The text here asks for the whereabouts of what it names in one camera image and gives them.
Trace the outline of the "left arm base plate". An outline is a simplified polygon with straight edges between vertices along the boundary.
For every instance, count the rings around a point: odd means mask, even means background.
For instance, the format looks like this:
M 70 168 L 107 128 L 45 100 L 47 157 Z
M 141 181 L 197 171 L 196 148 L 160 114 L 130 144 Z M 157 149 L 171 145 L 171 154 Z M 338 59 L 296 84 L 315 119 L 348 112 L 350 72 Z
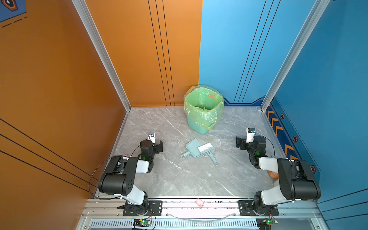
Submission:
M 162 215 L 163 202 L 161 200 L 148 200 L 144 201 L 142 205 L 136 206 L 129 203 L 125 203 L 123 210 L 123 216 L 144 216 L 148 217 L 151 214 L 158 217 Z

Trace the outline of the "grey-green plastic dustpan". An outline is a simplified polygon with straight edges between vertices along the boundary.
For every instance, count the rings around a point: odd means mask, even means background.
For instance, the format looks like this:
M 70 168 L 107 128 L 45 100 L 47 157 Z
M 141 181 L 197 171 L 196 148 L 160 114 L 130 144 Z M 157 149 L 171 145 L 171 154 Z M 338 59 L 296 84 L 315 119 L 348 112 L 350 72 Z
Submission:
M 185 158 L 188 156 L 192 156 L 194 158 L 200 157 L 202 154 L 199 151 L 198 147 L 201 147 L 201 146 L 202 144 L 197 138 L 193 139 L 192 141 L 186 144 L 187 152 L 182 154 L 181 158 Z

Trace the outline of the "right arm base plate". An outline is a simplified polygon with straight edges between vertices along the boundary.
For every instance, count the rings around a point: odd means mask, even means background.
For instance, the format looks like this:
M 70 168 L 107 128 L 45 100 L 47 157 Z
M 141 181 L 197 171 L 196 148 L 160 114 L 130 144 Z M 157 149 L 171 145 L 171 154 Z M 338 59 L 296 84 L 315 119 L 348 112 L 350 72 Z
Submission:
M 262 202 L 256 205 L 253 200 L 239 200 L 238 209 L 241 216 L 279 216 L 277 206 L 264 205 Z

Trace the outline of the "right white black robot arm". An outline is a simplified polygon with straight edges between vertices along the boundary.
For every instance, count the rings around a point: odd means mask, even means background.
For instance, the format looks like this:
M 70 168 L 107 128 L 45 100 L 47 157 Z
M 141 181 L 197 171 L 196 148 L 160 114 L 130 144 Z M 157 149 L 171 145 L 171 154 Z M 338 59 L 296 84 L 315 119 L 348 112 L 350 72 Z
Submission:
M 250 138 L 236 137 L 236 147 L 249 153 L 251 164 L 260 170 L 278 174 L 273 188 L 258 191 L 250 207 L 262 214 L 283 204 L 295 200 L 318 200 L 321 189 L 305 160 L 273 158 L 266 155 L 266 138 L 254 136 Z

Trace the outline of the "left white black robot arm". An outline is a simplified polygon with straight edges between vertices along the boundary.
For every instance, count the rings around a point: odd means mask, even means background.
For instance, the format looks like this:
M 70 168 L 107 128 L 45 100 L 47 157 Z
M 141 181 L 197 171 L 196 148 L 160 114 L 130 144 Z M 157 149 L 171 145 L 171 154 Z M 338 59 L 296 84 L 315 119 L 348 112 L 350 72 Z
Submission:
M 163 152 L 163 147 L 163 141 L 156 144 L 149 138 L 140 142 L 141 154 L 137 157 L 113 156 L 99 181 L 99 192 L 123 199 L 133 207 L 147 209 L 148 195 L 134 185 L 135 177 L 152 171 L 154 157 Z

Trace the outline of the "grey-green hand brush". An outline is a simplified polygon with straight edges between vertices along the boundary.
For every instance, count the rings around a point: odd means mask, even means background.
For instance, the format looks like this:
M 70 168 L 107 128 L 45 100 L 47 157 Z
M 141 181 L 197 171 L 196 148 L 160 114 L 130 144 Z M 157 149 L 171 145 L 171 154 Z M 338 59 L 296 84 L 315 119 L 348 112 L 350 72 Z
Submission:
M 213 161 L 213 163 L 216 166 L 219 166 L 218 161 L 214 157 L 215 148 L 213 147 L 213 145 L 211 143 L 206 143 L 204 145 L 199 146 L 198 150 L 201 153 L 201 155 L 206 156 L 206 157 L 210 157 L 211 160 Z

